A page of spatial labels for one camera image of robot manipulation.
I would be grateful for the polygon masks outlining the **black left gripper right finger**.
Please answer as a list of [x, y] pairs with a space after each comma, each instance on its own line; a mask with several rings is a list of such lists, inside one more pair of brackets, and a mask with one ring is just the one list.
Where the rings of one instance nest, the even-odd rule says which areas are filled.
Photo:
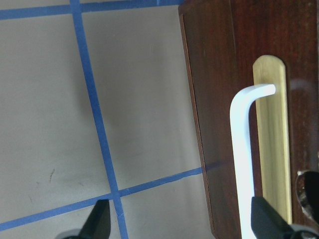
[[257, 239], [290, 239], [294, 230], [263, 198], [252, 197], [251, 229]]

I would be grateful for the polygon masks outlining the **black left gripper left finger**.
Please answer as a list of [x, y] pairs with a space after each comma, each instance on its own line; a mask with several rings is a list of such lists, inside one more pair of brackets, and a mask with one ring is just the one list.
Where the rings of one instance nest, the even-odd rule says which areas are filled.
[[109, 200], [98, 200], [83, 225], [80, 239], [108, 239], [111, 233]]

